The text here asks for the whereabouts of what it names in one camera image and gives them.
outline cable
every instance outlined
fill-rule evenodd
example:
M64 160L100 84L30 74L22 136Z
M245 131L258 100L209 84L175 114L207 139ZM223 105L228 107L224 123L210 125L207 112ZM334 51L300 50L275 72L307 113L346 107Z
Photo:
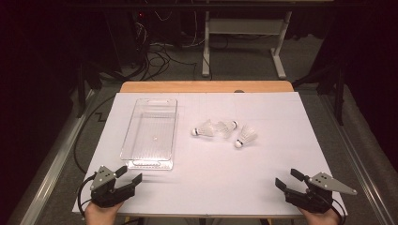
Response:
M344 210L343 206L342 206L339 202L337 202L335 199L333 199L333 201L334 201L335 203L337 203L337 204L340 206L340 208L342 209L343 215L344 215L344 217L343 217L343 223L342 223L342 224L345 224L346 213L345 213L345 210Z
M82 203L82 206L85 205L86 203L90 202L90 201L91 201L91 199L86 200L85 202Z
M152 50L148 51L147 55L154 55L153 57L147 57L146 61L148 63L148 67L146 68L146 72L143 74L143 77L141 78L140 81L148 81L148 80L154 80L156 76L161 75L163 72L165 72L168 67L170 67L170 62L176 62L182 65L187 65L187 66L193 66L193 76L196 70L197 63L184 63L178 60L175 60L166 50L166 44L159 44L159 43L153 43L150 45L152 48L153 47L160 47L157 50ZM155 64L155 60L161 60L159 64ZM150 67L156 68L157 70L154 73L149 72Z
M157 11L155 11L155 14L158 16L158 18L159 18L160 21L164 22L164 21L167 21L167 20L170 19L171 15L173 14L173 11L170 11L169 15L168 15L165 19L161 18L161 16L158 14Z
M322 196L316 194L315 192L313 192L313 195L314 195L316 198L318 198L319 200L321 200L322 202L324 202L325 204L327 204L327 205L331 208L331 210L333 210L333 212L334 212L335 214L337 214L337 217L339 217L339 220L340 220L339 225L344 225L344 223L345 223L345 210L343 210L344 218L342 218L342 215L340 215L340 212L337 211L337 209L336 209L331 203L329 203L324 197L322 197Z
M149 59L148 59L148 55L145 56L145 62L146 62L146 68L145 68L145 72L144 72L142 78L140 79L140 82L144 80L145 75L149 72Z
M136 71L126 76L126 78L129 78L130 80L131 78L138 76L141 72L145 70L146 67L147 67L146 61L144 61L142 64L140 64L140 67Z
M91 116L97 111L97 109L99 109L103 104L105 104L107 101L109 101L110 99L112 99L112 98L114 98L114 97L115 97L115 96L111 96L111 97L106 98L104 101L101 102L100 105L98 105L98 106L93 110L93 112L91 112L91 114L89 114L89 115L87 116L87 118L84 120L84 123L82 124L82 127L81 127L80 130L79 130L79 133L78 133L77 136L76 136L76 141L75 141L75 144L73 145L73 158L74 158L74 161L75 161L75 163L76 163L76 166L77 166L77 167L79 168L79 170L80 170L82 173L84 173L84 174L86 174L87 171L86 171L85 169L83 169L83 167L80 165L79 161L77 160L76 145L77 145L77 143L78 143L78 141L79 141L79 139L80 139L80 136L82 135L82 131L84 130L85 125L87 124L87 122L88 122L88 120L90 119L90 117L91 117Z
M140 26L140 31L139 31L139 33L137 34L137 39L140 37L140 35L141 35L141 31L144 29L144 39L143 39L143 43L142 44L144 44L145 43L145 41L146 41L146 38L148 37L148 35L146 34L146 29L145 29L145 27L142 25L142 24L140 24L139 22L136 22L135 24L137 24L138 26Z
M192 41L191 45L182 46L182 47L191 47L191 46L195 46L195 40L196 40L196 36L197 36L197 33L198 33L198 20L197 20L196 11L193 12L193 15L194 15L194 17L195 17L195 36L193 37L193 41Z
M211 72L211 67L209 62L205 59L205 56L202 54L203 60L205 60L206 64L208 65L208 73L210 74L210 80L213 81L213 73Z
M79 211L80 214L82 215L83 218L85 218L85 214L84 214L84 210L82 208L82 190L85 186L85 184L87 184L89 181L94 180L94 178L96 177L97 172L94 172L94 175L91 175L89 177L87 177L87 179L85 179L82 184L79 187L79 191L77 193L77 206L79 207Z
M191 45L182 45L181 48L191 48L191 47L196 47L196 46L200 46L205 42L205 39L203 38L201 41L196 42L194 44ZM159 43L159 42L154 42L152 43L153 45L164 45L164 46L169 46L169 47L175 47L175 45L172 44L166 44L166 43Z

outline table leg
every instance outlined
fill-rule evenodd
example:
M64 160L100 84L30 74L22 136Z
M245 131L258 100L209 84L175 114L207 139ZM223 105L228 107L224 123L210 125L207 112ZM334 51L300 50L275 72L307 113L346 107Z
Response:
M208 47L208 42L210 38L209 34L209 12L206 12L206 21L205 21L205 48L203 50L203 63L202 63L202 76L208 77L210 75L210 49Z
M284 36L286 35L287 27L289 26L291 16L292 16L291 11L286 12L286 15L285 15L284 21L283 21L283 25L281 27L281 32L279 34L278 45L275 49L273 49L273 48L271 49L272 59L274 61L274 65L275 65L276 71L278 73L278 77L281 80L286 80L286 74L284 73L281 58L279 57L279 52L281 51Z

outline metal bracket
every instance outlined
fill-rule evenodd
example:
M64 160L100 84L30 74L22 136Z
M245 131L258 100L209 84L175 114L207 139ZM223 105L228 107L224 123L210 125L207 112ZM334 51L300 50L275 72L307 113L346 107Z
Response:
M311 177L308 182L325 190L336 191L350 195L358 194L355 189L343 184L324 172L320 172L319 174Z
M113 179L116 179L116 173L112 172L105 166L100 166L90 190L95 190Z

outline black cable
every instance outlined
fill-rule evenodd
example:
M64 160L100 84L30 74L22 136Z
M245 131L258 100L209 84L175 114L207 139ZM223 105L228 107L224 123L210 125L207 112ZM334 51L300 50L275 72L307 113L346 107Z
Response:
M143 78L142 78L141 81L147 81L147 80L149 80L149 79L152 79L153 77L162 74L162 73L168 68L169 60L166 60L163 56L161 56L161 54L159 54L158 52L148 52L148 53L153 53L153 54L156 54L156 55L158 56L158 57L153 57L153 58L151 58L150 60L148 59L148 64L149 64L150 66L152 66L152 67L159 68L159 69L158 69L158 71L157 71L156 73L154 73L154 74L150 74L149 71L147 71L147 74L149 74L149 77L146 77L146 78L145 78L145 77L143 76ZM154 65L154 64L151 63L152 60L155 60L155 59L158 59L158 58L160 58L160 59L163 61L163 64L161 64L161 65L158 66L158 65Z
M337 202L335 199L333 199L333 201L334 201L335 203L337 203L337 204L340 206L340 208L342 209L343 215L344 215L344 217L343 217L343 223L342 223L342 224L345 224L346 213L345 213L345 210L344 210L343 206L342 206L339 202Z
M141 72L143 72L144 70L145 70L145 68L147 67L147 64L146 64L146 60L144 60L143 61L143 63L140 65L140 67L135 71L135 72L132 72L130 75L128 75L128 76L126 76L127 78L133 78L133 77L136 77L136 76L138 76Z
M91 199L86 200L85 202L82 203L82 206L85 205L86 203L90 202L90 201L91 201Z
M193 48L193 47L201 46L205 42L205 38L202 36L194 38L190 35L183 35L183 37L184 38L181 40L182 48Z
M159 50L154 51L155 53L160 53L162 51L164 51L166 49L166 43L163 42L163 44L161 45L160 43L153 43L151 44L151 47L161 47Z
M342 215L340 215L340 213L339 213L339 211L337 211L337 209L331 204L331 203L329 203L324 197L322 197L322 196L320 196L320 195L318 195L318 194L316 194L316 193L314 193L313 192L313 195L316 197L316 198L318 198L318 199L320 199L322 202L324 202L325 204L327 204L328 205L328 207L330 207L331 208L331 210L333 210L333 212L335 213L335 214L337 214L337 217L339 217L339 225L344 225L344 223L345 223L345 212L344 212L344 218L342 218Z
M209 64L209 62L205 59L205 56L204 56L204 55L202 55L202 57L203 57L203 60L205 60L206 64L208 65L208 73L209 73L209 75L210 75L210 80L213 81L213 73L211 72L210 64Z
M140 82L144 80L145 75L149 72L149 59L148 59L147 55L145 56L145 60L146 60L146 68L145 68L145 72L144 72L143 76L140 79Z
M178 61L178 60L175 60L172 56L170 56L170 54L167 52L167 50L166 50L166 47L165 47L165 45L163 44L162 46L160 45L160 44L156 44L156 46L160 46L161 47L161 49L158 51L158 53L163 53L163 54L165 54L166 56L167 56L167 63L170 63L170 61L173 61L173 62L176 62L176 63L179 63L179 64L181 64L181 65L187 65L187 66L193 66L193 79L194 79L194 75L195 75L195 70L196 70L196 66L197 66L197 63L184 63L184 62L181 62L181 61Z
M80 139L80 136L82 135L82 131L84 130L85 125L87 124L87 122L88 122L88 120L90 119L90 117L91 117L91 116L97 111L97 109L99 109L103 104L105 104L107 101L109 101L110 99L112 99L112 98L114 98L114 97L115 97L115 96L111 96L111 97L106 98L104 101L101 102L100 105L98 105L98 106L93 110L93 112L91 112L91 114L89 114L89 115L87 116L87 118L84 120L84 123L82 124L82 127L81 127L80 130L79 130L79 133L78 133L77 136L76 136L76 141L75 141L75 144L73 145L73 158L74 158L74 161L75 161L75 163L76 163L76 166L77 166L77 167L79 168L79 170L80 170L82 173L84 173L84 174L86 174L87 171L86 171L85 169L83 169L83 167L80 165L79 161L77 160L76 145L77 145L77 143L78 143L78 141L79 141L79 139Z
M80 214L82 215L83 218L85 218L85 214L84 214L84 210L82 208L82 190L85 186L85 184L87 184L89 181L94 180L94 178L96 177L96 172L94 172L94 175L91 175L89 177L87 177L87 179L85 179L82 184L79 187L79 191L77 193L77 206L79 207L79 211Z

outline shuttlecock cork base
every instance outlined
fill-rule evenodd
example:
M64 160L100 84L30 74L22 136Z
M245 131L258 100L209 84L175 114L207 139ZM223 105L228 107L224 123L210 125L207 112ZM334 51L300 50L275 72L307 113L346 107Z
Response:
M240 131L239 137L235 142L235 147L241 148L245 143L252 142L256 138L257 133L255 132L254 128L245 125Z
M213 130L213 126L211 124L210 120L205 121L205 123L203 125L201 125L200 127L196 127L191 131L191 135L192 136L199 136L199 135L203 135L203 136L208 136L208 137L213 137L214 136L214 130Z

